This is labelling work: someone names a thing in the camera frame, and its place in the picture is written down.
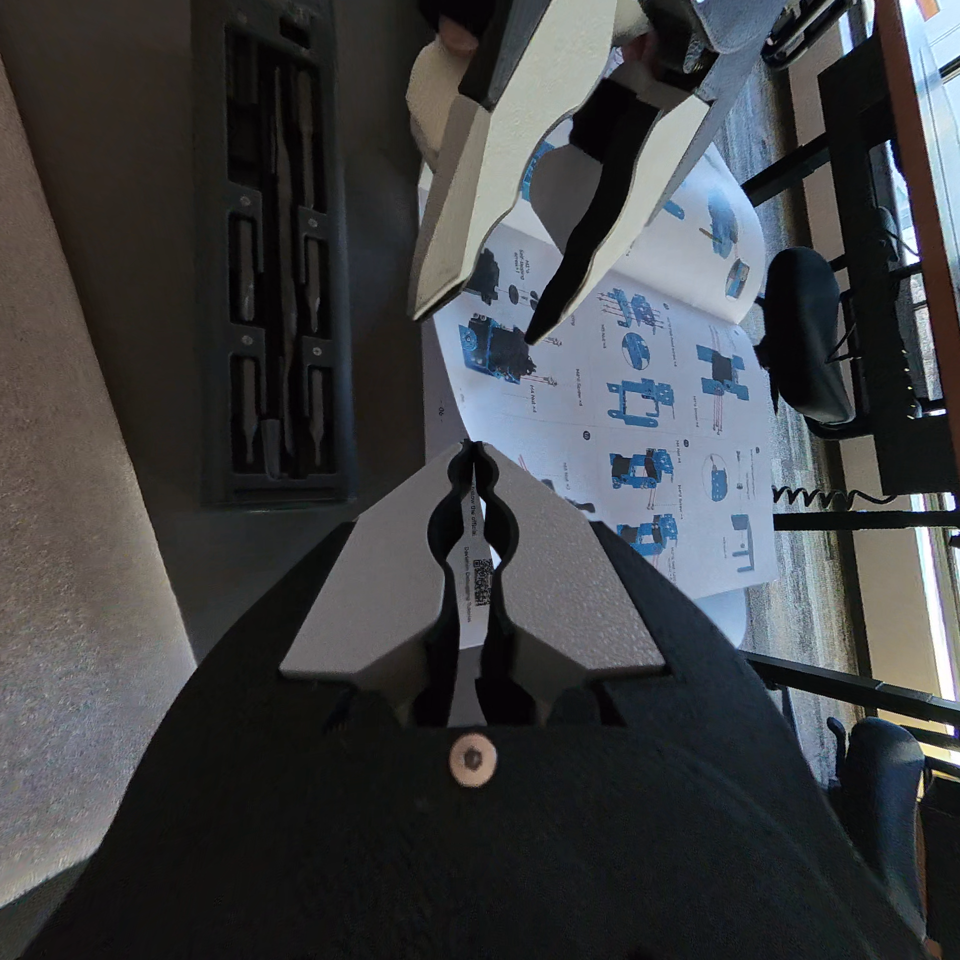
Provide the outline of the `set of screwdriver bits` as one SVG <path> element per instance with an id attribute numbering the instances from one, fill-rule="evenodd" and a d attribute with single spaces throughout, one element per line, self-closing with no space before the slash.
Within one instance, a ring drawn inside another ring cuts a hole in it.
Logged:
<path id="1" fill-rule="evenodd" d="M 240 30 L 224 53 L 231 467 L 291 484 L 337 468 L 320 79 Z"/>

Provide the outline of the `black screwdriver kit case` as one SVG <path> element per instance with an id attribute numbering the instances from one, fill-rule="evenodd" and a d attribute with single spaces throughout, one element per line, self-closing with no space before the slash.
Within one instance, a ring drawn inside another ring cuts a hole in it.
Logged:
<path id="1" fill-rule="evenodd" d="M 337 104 L 337 39 L 331 2 L 206 1 L 191 3 L 195 289 L 202 374 L 202 484 L 207 503 L 236 509 L 284 509 L 353 500 L 357 490 L 352 324 L 344 164 Z M 227 176 L 225 34 L 238 30 L 303 60 L 317 71 L 327 174 L 327 212 L 320 237 L 329 241 L 328 305 L 332 335 L 326 349 L 334 374 L 333 473 L 268 483 L 240 475 L 231 458 L 230 359 L 239 348 L 229 320 L 227 216 L 237 188 Z"/>

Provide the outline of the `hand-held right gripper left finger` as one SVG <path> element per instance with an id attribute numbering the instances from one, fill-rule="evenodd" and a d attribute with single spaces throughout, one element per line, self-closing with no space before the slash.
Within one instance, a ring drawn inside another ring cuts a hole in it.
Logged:
<path id="1" fill-rule="evenodd" d="M 343 683 L 415 725 L 449 723 L 460 645 L 450 558 L 473 476 L 463 440 L 358 516 L 280 665 L 285 679 Z"/>

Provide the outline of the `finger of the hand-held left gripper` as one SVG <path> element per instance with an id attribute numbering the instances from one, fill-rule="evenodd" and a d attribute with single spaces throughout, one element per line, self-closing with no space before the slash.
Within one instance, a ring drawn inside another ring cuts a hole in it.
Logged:
<path id="1" fill-rule="evenodd" d="M 528 345 L 570 316 L 657 215 L 709 111 L 663 80 L 609 77 L 575 115 L 568 144 L 537 162 L 531 203 L 562 258 Z"/>
<path id="2" fill-rule="evenodd" d="M 409 287 L 421 322 L 455 299 L 474 274 L 485 242 L 520 196 L 542 138 L 586 102 L 618 31 L 617 2 L 543 2 L 544 15 L 496 106 L 460 94 L 432 172 Z"/>

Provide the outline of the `person's left hand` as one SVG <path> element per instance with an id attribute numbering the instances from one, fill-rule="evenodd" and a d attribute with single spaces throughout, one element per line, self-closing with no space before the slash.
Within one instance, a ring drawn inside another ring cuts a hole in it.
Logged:
<path id="1" fill-rule="evenodd" d="M 417 10 L 441 44 L 457 56 L 471 57 L 493 15 L 491 1 L 417 1 Z"/>

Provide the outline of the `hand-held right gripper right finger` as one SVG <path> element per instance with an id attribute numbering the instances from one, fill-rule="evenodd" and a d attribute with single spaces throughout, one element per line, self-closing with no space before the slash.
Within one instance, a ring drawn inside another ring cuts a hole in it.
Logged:
<path id="1" fill-rule="evenodd" d="M 665 677 L 668 665 L 581 510 L 478 444 L 484 537 L 498 558 L 478 701 L 489 725 L 543 722 L 568 690 Z"/>

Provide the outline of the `illustrated assembly instruction manual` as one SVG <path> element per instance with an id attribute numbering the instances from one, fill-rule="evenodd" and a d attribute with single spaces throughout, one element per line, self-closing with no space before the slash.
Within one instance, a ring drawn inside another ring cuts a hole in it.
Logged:
<path id="1" fill-rule="evenodd" d="M 623 539 L 739 647 L 747 588 L 776 579 L 769 381 L 742 323 L 761 291 L 757 212 L 710 146 L 569 318 L 525 332 L 561 254 L 520 199 L 462 294 L 422 327 L 426 458 L 494 445 Z"/>

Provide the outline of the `black office chair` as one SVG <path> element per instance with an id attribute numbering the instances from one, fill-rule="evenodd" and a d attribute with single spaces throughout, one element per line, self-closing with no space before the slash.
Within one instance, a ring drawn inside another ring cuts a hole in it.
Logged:
<path id="1" fill-rule="evenodd" d="M 754 352 L 768 374 L 774 413 L 784 404 L 815 436 L 834 441 L 869 433 L 834 359 L 841 300 L 831 264 L 806 246 L 773 258 L 765 290 L 755 299 L 764 333 Z"/>

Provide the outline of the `black desk frame bar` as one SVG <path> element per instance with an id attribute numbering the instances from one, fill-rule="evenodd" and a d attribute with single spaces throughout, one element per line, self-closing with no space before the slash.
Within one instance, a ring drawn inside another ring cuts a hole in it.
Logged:
<path id="1" fill-rule="evenodd" d="M 956 701 L 876 678 L 855 676 L 766 654 L 741 651 L 740 655 L 770 689 L 799 690 L 864 709 L 941 724 L 954 731 L 959 728 L 959 704 Z"/>

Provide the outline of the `blue office chair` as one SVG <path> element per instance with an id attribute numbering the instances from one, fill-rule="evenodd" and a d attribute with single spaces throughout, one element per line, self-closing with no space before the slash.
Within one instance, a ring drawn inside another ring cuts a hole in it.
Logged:
<path id="1" fill-rule="evenodd" d="M 927 952 L 958 958 L 958 765 L 881 718 L 826 726 L 836 741 L 826 793 L 847 837 Z"/>

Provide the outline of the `wooden-edged table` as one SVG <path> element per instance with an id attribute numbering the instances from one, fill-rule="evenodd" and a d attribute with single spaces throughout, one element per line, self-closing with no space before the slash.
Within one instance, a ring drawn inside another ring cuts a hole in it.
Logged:
<path id="1" fill-rule="evenodd" d="M 958 303 L 958 110 L 930 44 L 924 9 L 931 6 L 877 1 L 873 30 L 881 43 L 918 253 L 950 285 Z"/>

